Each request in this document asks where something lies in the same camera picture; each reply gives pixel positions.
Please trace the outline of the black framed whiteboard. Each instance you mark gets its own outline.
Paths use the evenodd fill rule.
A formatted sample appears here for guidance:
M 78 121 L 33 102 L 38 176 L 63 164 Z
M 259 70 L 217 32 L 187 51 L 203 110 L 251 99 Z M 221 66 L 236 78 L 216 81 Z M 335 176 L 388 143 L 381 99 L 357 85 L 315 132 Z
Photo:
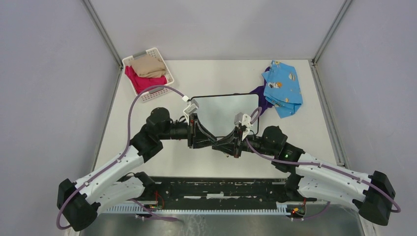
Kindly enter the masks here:
M 227 136 L 234 128 L 238 113 L 252 114 L 258 108 L 259 96 L 252 93 L 194 96 L 202 126 L 217 138 Z

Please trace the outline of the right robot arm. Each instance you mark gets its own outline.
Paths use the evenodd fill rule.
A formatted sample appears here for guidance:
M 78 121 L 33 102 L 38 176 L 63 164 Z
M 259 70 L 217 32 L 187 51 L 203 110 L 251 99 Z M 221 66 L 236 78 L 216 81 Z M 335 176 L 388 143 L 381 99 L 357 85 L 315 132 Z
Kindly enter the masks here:
M 379 171 L 366 174 L 323 161 L 287 142 L 278 126 L 267 127 L 262 136 L 243 137 L 236 128 L 217 141 L 212 149 L 236 158 L 242 152 L 252 152 L 270 160 L 272 165 L 289 177 L 284 195 L 291 201 L 303 197 L 343 205 L 381 226 L 386 226 L 392 213 L 401 208 L 395 202 L 395 190 L 388 177 Z

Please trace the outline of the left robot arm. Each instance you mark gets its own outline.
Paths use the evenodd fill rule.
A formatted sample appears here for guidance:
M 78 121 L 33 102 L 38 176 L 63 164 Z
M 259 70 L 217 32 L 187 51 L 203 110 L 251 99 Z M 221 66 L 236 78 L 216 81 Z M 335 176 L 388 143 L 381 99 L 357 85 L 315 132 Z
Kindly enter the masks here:
M 217 144 L 217 138 L 200 123 L 196 113 L 185 117 L 185 122 L 174 122 L 166 108 L 153 109 L 141 130 L 135 136 L 128 136 L 121 153 L 76 181 L 63 180 L 58 186 L 57 227 L 79 232 L 110 207 L 138 197 L 145 201 L 151 199 L 154 186 L 147 174 L 121 179 L 156 156 L 163 149 L 163 140 L 186 139 L 194 149 Z

